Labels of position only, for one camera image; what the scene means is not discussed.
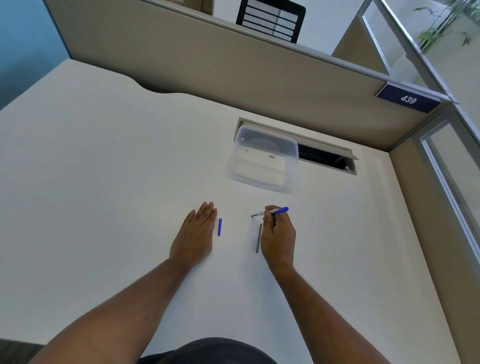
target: left hand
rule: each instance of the left hand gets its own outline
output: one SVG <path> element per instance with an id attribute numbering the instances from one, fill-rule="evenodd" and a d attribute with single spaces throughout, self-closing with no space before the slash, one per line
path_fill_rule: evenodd
<path id="1" fill-rule="evenodd" d="M 217 210 L 204 202 L 195 214 L 192 210 L 183 222 L 170 248 L 170 259 L 191 270 L 212 251 L 212 234 Z"/>

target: blue marker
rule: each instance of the blue marker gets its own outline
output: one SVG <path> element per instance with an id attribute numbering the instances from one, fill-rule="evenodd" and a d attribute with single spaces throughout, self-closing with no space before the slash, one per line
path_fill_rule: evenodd
<path id="1" fill-rule="evenodd" d="M 279 207 L 279 208 L 274 208 L 273 210 L 270 210 L 272 214 L 281 214 L 282 212 L 287 212 L 288 207 Z M 259 212 L 258 214 L 252 215 L 252 217 L 255 216 L 263 216 L 265 215 L 265 211 Z"/>

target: number sign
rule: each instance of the number sign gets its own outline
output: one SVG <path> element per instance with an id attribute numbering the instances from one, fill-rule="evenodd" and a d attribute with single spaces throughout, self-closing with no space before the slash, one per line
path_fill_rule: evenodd
<path id="1" fill-rule="evenodd" d="M 389 83 L 376 96 L 425 113 L 429 113 L 441 104 L 441 101 L 436 98 L 424 96 Z"/>

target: office chair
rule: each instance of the office chair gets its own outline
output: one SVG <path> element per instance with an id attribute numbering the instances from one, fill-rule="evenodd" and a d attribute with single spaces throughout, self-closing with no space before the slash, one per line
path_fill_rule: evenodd
<path id="1" fill-rule="evenodd" d="M 237 24 L 297 43 L 305 11 L 289 0 L 242 0 Z"/>

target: transparent box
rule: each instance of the transparent box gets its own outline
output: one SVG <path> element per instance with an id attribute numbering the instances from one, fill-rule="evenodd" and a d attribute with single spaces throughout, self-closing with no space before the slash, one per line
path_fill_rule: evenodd
<path id="1" fill-rule="evenodd" d="M 227 164 L 236 181 L 271 191 L 291 193 L 299 161 L 294 139 L 243 125 Z"/>

